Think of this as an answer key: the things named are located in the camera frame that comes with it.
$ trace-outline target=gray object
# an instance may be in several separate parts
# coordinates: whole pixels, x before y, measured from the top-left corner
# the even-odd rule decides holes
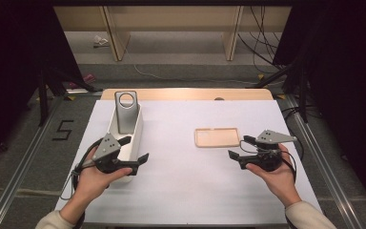
[[[123,95],[129,95],[132,101],[121,101]],[[117,115],[118,133],[121,135],[133,134],[138,118],[138,102],[136,92],[115,93],[115,113]]]
[[[256,142],[266,144],[276,144],[290,141],[296,141],[296,137],[290,135],[284,135],[270,130],[265,130],[256,139]]]

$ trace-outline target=beige tray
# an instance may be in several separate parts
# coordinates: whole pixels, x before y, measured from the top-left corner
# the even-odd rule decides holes
[[[199,128],[194,132],[195,145],[200,148],[239,146],[237,128]]]

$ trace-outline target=table surface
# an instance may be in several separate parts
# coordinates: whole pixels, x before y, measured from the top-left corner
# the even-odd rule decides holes
[[[87,209],[86,223],[122,226],[260,226],[286,224],[284,208],[262,179],[240,170],[229,159],[228,149],[244,155],[238,147],[197,148],[196,128],[236,127],[242,135],[258,136],[270,129],[289,134],[276,101],[214,101],[219,90],[161,89],[169,100],[148,100],[136,90],[143,114],[138,155],[150,153],[138,175],[129,183],[113,183]],[[170,100],[173,91],[202,92],[206,100]],[[224,97],[220,90],[218,97]],[[256,94],[263,90],[248,90]],[[74,164],[89,145],[108,130],[114,101],[99,100],[91,114]],[[296,187],[301,197],[319,208],[293,143],[285,143],[297,165]],[[59,199],[56,209],[66,201]]]
[[[107,89],[101,99],[114,100],[117,91],[136,91],[139,100],[273,100],[267,89],[202,88]]]

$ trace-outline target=aluminum rail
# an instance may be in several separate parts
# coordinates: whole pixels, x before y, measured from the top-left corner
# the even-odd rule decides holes
[[[46,122],[42,126],[38,127],[36,134],[34,135],[34,138],[29,145],[28,150],[26,151],[25,155],[17,166],[17,169],[11,177],[10,182],[8,183],[2,196],[0,197],[0,224],[10,208],[17,189],[19,188],[28,169],[30,168],[34,156],[36,155],[41,145],[41,142],[44,140],[46,131],[50,127],[52,117],[55,114],[55,111],[57,110],[59,105],[61,104],[62,100],[63,97],[56,97],[53,100],[53,103],[51,105],[51,112],[47,117]]]
[[[290,107],[297,107],[297,103],[292,95],[288,95],[288,104]],[[314,134],[312,133],[308,123],[305,123],[299,114],[295,114],[295,121],[301,130],[302,135],[305,137],[306,142],[311,150],[311,153],[316,161],[316,165],[320,170],[329,191],[331,192],[335,203],[340,211],[341,216],[347,225],[347,228],[363,228],[360,220],[356,215],[353,204],[347,198],[346,193],[341,188],[332,168],[330,167],[325,155],[321,151],[319,144],[317,143]]]

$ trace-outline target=black curtain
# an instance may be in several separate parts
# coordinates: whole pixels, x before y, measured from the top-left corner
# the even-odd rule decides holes
[[[57,95],[65,92],[63,81],[83,81],[50,2],[0,0],[0,143],[42,74]]]

